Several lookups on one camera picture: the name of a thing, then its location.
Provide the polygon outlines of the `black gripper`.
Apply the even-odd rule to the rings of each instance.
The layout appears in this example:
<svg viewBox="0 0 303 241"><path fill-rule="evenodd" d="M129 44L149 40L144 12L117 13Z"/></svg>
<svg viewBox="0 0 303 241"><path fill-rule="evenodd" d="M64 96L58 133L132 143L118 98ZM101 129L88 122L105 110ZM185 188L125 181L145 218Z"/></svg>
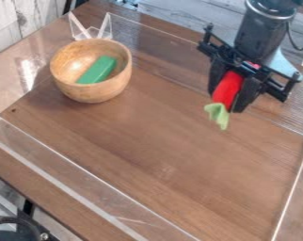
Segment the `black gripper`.
<svg viewBox="0 0 303 241"><path fill-rule="evenodd" d="M241 113L254 99L268 93L277 101L288 100L292 88L300 83L300 72L287 62L280 51L276 51L270 64L257 64L240 58L234 49L224 42L217 46L210 42L213 24L205 27L204 39L198 42L198 51L209 57L210 68L208 75L208 93L213 91L228 71L238 73L244 77L244 84L232 104L232 112Z"/></svg>

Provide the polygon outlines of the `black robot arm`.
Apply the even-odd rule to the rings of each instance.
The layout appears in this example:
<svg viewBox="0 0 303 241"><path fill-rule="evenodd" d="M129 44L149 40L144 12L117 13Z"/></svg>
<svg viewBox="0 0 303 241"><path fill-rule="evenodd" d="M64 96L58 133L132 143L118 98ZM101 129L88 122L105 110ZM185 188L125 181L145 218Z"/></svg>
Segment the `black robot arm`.
<svg viewBox="0 0 303 241"><path fill-rule="evenodd" d="M281 53L303 0L245 0L246 11L232 39L205 27L197 49L210 61L206 91L229 113L242 112L266 93L284 102L303 74Z"/></svg>

